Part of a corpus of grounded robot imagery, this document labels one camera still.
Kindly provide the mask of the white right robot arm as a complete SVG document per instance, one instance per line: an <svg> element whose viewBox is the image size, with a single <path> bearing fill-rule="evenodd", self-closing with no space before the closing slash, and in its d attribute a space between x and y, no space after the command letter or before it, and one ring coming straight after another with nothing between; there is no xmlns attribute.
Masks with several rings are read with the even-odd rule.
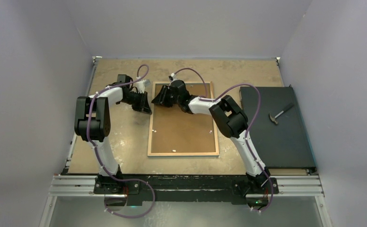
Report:
<svg viewBox="0 0 367 227"><path fill-rule="evenodd" d="M221 134L235 145L245 166L249 188L253 192L261 192L267 182L272 183L271 174L251 140L248 117L231 96L216 99L195 96L190 94L182 80L174 80L169 85L163 85L151 102L164 107L178 105L188 114L211 116Z"/></svg>

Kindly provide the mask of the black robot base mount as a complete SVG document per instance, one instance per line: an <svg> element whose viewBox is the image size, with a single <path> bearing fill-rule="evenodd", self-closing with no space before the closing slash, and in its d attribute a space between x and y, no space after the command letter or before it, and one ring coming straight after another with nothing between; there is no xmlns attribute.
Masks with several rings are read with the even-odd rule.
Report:
<svg viewBox="0 0 367 227"><path fill-rule="evenodd" d="M230 202L233 205L266 206L278 194L276 178L259 186L246 175L147 175L122 174L121 181L95 177L94 194L122 196L128 206L145 201Z"/></svg>

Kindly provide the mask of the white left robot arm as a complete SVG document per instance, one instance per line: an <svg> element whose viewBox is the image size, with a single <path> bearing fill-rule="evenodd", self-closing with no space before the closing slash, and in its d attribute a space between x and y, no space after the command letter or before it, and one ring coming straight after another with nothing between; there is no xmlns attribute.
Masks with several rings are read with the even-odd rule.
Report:
<svg viewBox="0 0 367 227"><path fill-rule="evenodd" d="M105 183L111 193L123 190L125 180L120 165L113 157L109 134L111 132L110 107L126 103L136 112L152 114L145 90L148 79L119 74L117 81L91 96L77 98L74 131L92 148L99 167L99 184Z"/></svg>

